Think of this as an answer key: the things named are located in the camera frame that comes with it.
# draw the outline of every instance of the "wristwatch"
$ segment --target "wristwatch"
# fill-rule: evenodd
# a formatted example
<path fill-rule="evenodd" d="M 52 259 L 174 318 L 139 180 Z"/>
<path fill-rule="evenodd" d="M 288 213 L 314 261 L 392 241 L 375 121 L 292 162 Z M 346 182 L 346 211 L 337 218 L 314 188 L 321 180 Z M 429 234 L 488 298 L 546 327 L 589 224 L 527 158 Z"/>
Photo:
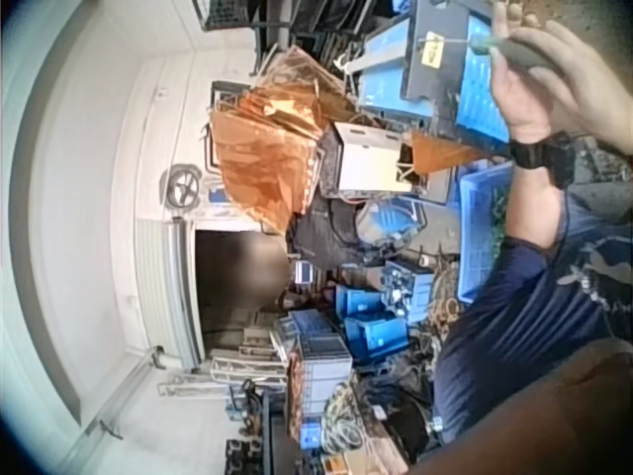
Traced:
<path fill-rule="evenodd" d="M 544 166 L 554 186 L 563 190 L 574 183 L 576 151 L 567 133 L 561 132 L 538 143 L 510 141 L 510 156 L 516 166 L 534 170 Z"/>

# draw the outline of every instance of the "green screwdriver handle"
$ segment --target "green screwdriver handle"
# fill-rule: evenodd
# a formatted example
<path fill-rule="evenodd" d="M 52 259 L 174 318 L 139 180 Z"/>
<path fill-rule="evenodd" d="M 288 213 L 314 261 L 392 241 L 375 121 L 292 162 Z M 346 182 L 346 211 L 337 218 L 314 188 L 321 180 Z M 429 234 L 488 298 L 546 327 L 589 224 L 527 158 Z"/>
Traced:
<path fill-rule="evenodd" d="M 515 42 L 509 38 L 496 38 L 474 36 L 469 45 L 474 54 L 486 55 L 491 48 L 497 48 L 510 64 L 521 66 L 525 69 L 540 66 L 558 71 L 558 67 L 546 55 L 537 50 Z"/>

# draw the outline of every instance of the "screwdriver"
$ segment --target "screwdriver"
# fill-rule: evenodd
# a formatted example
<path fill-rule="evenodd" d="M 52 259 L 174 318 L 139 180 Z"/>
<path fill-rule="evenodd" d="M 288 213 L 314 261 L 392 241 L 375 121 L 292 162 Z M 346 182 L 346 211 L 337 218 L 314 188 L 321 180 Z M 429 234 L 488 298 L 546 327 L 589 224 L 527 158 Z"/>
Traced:
<path fill-rule="evenodd" d="M 545 54 L 510 38 L 475 35 L 469 40 L 442 40 L 438 38 L 420 40 L 420 42 L 466 44 L 476 55 L 487 55 L 490 54 L 491 48 L 497 48 L 510 64 L 518 65 L 525 69 L 540 66 L 558 71 L 558 67 Z"/>

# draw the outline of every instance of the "navy shirt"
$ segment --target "navy shirt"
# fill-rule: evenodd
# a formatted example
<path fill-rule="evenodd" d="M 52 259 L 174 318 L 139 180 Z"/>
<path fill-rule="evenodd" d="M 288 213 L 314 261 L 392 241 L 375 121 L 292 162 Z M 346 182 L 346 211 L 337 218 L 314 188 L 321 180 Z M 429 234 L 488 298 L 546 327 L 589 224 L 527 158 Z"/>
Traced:
<path fill-rule="evenodd" d="M 568 239 L 555 265 L 507 238 L 473 305 L 451 327 L 435 373 L 445 442 L 591 341 L 633 340 L 631 226 Z"/>

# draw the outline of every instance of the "man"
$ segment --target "man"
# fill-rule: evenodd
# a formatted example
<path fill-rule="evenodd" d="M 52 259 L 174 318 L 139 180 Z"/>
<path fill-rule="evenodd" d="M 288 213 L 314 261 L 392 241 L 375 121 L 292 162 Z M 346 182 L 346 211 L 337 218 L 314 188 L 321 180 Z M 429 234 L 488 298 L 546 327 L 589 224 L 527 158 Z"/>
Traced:
<path fill-rule="evenodd" d="M 518 71 L 491 53 L 515 160 L 506 239 L 440 355 L 436 416 L 448 444 L 411 473 L 578 474 L 596 473 L 596 463 L 609 473 L 622 450 L 633 451 L 630 214 L 624 225 L 562 233 L 569 197 L 541 166 L 550 148 L 538 145 L 556 141 L 561 117 L 630 155 L 633 98 L 555 22 L 540 28 L 520 6 L 498 3 L 493 32 L 542 51 L 559 71 Z"/>

